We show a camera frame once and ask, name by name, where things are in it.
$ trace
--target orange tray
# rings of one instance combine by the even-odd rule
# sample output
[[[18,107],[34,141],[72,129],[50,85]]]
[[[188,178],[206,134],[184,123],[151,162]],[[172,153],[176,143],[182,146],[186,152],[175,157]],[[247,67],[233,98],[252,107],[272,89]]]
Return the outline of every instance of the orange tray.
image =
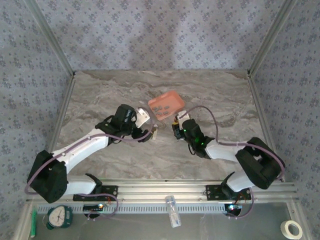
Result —
[[[181,111],[185,102],[175,90],[172,90],[151,99],[148,105],[156,118],[161,121]]]

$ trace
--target white tape roll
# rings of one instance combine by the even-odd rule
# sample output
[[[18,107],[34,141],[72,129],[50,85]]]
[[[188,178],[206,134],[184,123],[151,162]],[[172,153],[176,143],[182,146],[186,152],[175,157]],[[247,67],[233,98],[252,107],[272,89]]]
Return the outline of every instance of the white tape roll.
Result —
[[[289,230],[290,225],[292,225],[293,227],[296,227],[298,229],[298,234],[293,235],[290,232],[290,230]],[[280,229],[281,229],[283,236],[285,236],[287,239],[299,240],[300,238],[302,238],[302,234],[303,234],[302,228],[296,221],[292,221],[292,220],[284,221],[283,223],[281,223]]]

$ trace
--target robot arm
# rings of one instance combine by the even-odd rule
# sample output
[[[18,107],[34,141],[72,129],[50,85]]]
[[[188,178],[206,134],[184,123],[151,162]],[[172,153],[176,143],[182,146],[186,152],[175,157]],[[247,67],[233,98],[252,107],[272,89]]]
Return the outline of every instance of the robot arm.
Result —
[[[30,187],[48,203],[57,201],[63,195],[102,193],[102,183],[95,176],[91,174],[72,176],[68,173],[91,154],[121,140],[124,136],[132,136],[138,142],[146,142],[152,135],[147,135],[148,130],[142,131],[140,127],[149,119],[149,115],[141,108],[136,113],[131,106],[120,105],[115,115],[98,123],[87,135],[69,146],[52,153],[46,150],[38,153],[28,176],[28,182],[43,164],[52,162],[37,174]]]
[[[221,184],[221,190],[228,199],[253,186],[267,189],[281,173],[279,163],[261,149],[277,155],[258,137],[253,137],[247,142],[217,142],[213,137],[205,136],[196,121],[190,119],[188,114],[181,118],[185,113],[180,112],[172,124],[177,139],[184,139],[194,154],[201,158],[225,159],[241,165],[241,171],[231,173]],[[279,157],[278,159],[284,168],[284,162]]]

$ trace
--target black mounting bracket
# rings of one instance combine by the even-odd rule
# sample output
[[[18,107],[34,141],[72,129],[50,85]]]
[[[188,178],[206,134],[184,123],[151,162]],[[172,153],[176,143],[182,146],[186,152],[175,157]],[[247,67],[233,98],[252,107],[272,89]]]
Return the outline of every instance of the black mounting bracket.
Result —
[[[236,194],[233,197],[228,197],[226,194],[222,191],[222,186],[219,185],[206,185],[204,194],[206,195],[206,199],[208,201],[226,201],[226,200],[232,200],[236,201],[237,198],[239,200],[251,200],[251,194],[250,189],[245,188],[242,189],[240,192],[236,192]]]
[[[118,186],[115,185],[103,185],[100,188],[99,194],[111,194],[115,197],[118,196]],[[75,202],[106,202],[111,201],[115,202],[112,197],[106,196],[80,196],[80,195],[73,195],[73,201]]]

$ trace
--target marble tabletop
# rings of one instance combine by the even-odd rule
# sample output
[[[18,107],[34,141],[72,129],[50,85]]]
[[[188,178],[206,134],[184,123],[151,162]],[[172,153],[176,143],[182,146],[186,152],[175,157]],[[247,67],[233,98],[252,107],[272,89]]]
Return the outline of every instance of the marble tabletop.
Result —
[[[193,71],[84,71],[75,74],[75,85],[55,149],[83,137],[95,125],[113,115],[118,106],[148,107],[148,101],[176,90],[185,109],[196,105],[210,108],[218,122],[219,139],[263,139],[258,113],[245,76],[235,72]],[[89,156],[70,173],[90,173],[99,178],[223,180],[241,169],[238,163],[191,155],[183,140],[176,140],[173,116],[157,121],[155,140],[145,143],[112,144]],[[205,135],[216,129],[203,108],[191,112]]]

